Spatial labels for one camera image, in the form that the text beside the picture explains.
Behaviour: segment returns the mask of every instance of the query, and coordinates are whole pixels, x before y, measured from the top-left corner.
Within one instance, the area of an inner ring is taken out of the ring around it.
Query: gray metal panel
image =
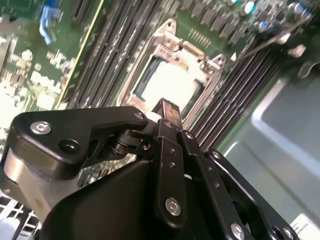
[[[287,222],[320,226],[320,77],[296,82],[279,79],[222,152]]]

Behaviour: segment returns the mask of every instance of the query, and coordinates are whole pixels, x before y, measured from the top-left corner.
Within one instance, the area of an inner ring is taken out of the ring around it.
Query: black slot
[[[126,1],[116,1],[114,5],[110,6],[110,12],[107,13],[107,18],[99,32],[97,41],[93,45],[89,58],[85,63],[85,69],[81,73],[79,81],[82,84],[81,86],[79,84],[79,90],[75,90],[76,99],[72,101],[72,107],[78,107],[80,103],[82,105],[86,103],[86,98],[95,84],[94,72],[97,71],[97,65],[101,60],[102,53],[116,31],[117,22],[121,17],[125,3]]]
[[[119,80],[121,79],[120,74],[126,71],[126,68],[130,62],[129,57],[134,55],[135,51],[137,50],[137,46],[139,45],[140,41],[146,33],[147,28],[145,27],[145,23],[150,22],[151,18],[154,15],[154,11],[157,9],[159,3],[159,0],[151,2],[148,0],[144,0],[142,2],[141,7],[139,8],[139,12],[135,16],[135,18],[137,19],[134,18],[132,20],[133,23],[140,24],[135,24],[130,28],[130,30],[127,31],[127,35],[122,40],[122,48],[119,50],[119,53],[124,52],[126,43],[128,43],[130,39],[132,39],[132,42],[125,51],[126,54],[119,54],[119,56],[121,56],[121,59],[119,59],[119,57],[115,59],[115,61],[112,63],[112,66],[110,67],[110,71],[108,71],[105,74],[104,79],[108,80],[108,87],[105,88],[106,86],[104,85],[100,88],[99,92],[97,93],[97,96],[94,99],[94,104],[97,103],[97,101],[99,100],[101,100],[101,104],[99,105],[99,107],[108,106],[109,104],[111,104],[110,101],[112,100],[113,95],[116,89],[118,88],[119,84],[121,84],[121,82],[119,82]]]
[[[238,63],[191,130],[202,150],[218,147],[272,78],[280,58],[264,49]]]
[[[92,0],[77,0],[73,13],[72,19],[78,24],[82,24],[86,18]]]
[[[104,78],[106,72],[110,69],[111,63],[114,61],[115,56],[118,54],[118,48],[121,40],[126,35],[127,29],[132,21],[132,18],[137,12],[139,1],[134,4],[125,4],[121,11],[121,15],[117,20],[114,31],[110,35],[109,41],[106,43],[101,57],[96,65],[96,68],[91,76],[91,87],[83,95],[83,100],[80,102],[81,108],[86,108],[92,105],[93,98],[99,90],[105,91],[104,82],[109,82]]]

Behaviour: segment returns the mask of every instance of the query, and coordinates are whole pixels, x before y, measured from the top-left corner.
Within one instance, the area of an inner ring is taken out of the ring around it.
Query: cpu socket
[[[161,98],[179,106],[184,127],[199,115],[217,85],[226,56],[209,59],[196,46],[176,36],[168,19],[146,41],[130,70],[117,105],[151,112]]]

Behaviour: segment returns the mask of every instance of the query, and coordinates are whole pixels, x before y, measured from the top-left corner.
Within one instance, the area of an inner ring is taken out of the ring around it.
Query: metal grille
[[[21,220],[23,213],[23,205],[17,202],[16,200],[8,197],[0,190],[0,225],[7,218],[14,218]],[[31,235],[33,235],[36,230],[41,228],[41,224],[38,221],[38,218],[32,211],[29,213],[26,223],[23,226],[23,229],[20,233],[18,240],[28,240]]]

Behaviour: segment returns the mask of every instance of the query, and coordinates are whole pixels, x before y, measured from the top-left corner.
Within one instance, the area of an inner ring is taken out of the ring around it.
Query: white sticker
[[[319,240],[320,229],[304,213],[301,213],[292,223],[300,240]]]
[[[40,93],[37,101],[36,101],[36,105],[39,108],[43,108],[45,110],[52,110],[52,108],[54,107],[55,104],[55,98],[52,96],[49,96],[47,94],[45,94],[44,92]]]

